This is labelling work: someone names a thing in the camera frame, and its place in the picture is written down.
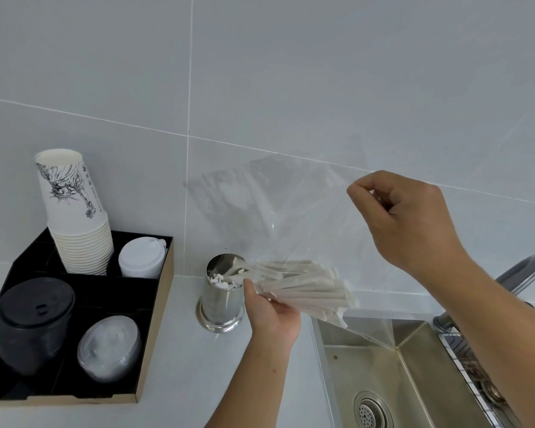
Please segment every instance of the black organizer tray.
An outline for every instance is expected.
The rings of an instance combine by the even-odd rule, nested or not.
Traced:
[[[76,303],[67,337],[55,359],[32,377],[22,377],[0,359],[0,400],[26,399],[28,396],[73,395],[77,398],[110,398],[114,394],[134,394],[139,382],[141,362],[155,305],[158,279],[129,278],[121,275],[119,252],[137,237],[162,238],[170,248],[172,237],[111,231],[114,254],[107,276],[70,274],[62,261],[48,229],[14,261],[0,296],[14,285],[40,276],[59,278],[71,285]],[[135,367],[123,379],[101,384],[93,381],[79,366],[79,340],[93,324],[114,315],[131,317],[139,327],[143,351]]]

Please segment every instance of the hand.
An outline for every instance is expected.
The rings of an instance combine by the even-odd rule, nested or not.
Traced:
[[[418,281],[438,266],[468,258],[439,187],[377,171],[351,184],[347,193],[379,253]]]
[[[246,310],[251,323],[252,338],[267,339],[273,344],[281,344],[291,350],[300,334],[301,316],[291,306],[268,301],[256,293],[249,279],[243,281]]]

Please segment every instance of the dish rack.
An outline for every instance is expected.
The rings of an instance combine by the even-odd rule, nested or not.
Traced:
[[[457,331],[440,333],[438,338],[468,383],[490,425],[493,428],[522,428],[521,422],[495,388],[462,334]]]

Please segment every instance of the faucet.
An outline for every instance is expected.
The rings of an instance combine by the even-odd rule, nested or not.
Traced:
[[[518,295],[526,289],[535,280],[535,255],[528,257],[515,266],[510,268],[506,273],[496,279],[507,291],[513,295]],[[434,317],[432,324],[436,329],[449,333],[452,331],[454,320],[447,312]]]

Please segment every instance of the stainless steel cup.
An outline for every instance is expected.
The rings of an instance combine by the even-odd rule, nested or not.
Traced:
[[[216,255],[206,267],[206,285],[197,306],[197,317],[207,330],[223,333],[234,329],[243,317],[243,287],[225,290],[210,281],[212,273],[226,273],[236,254]]]

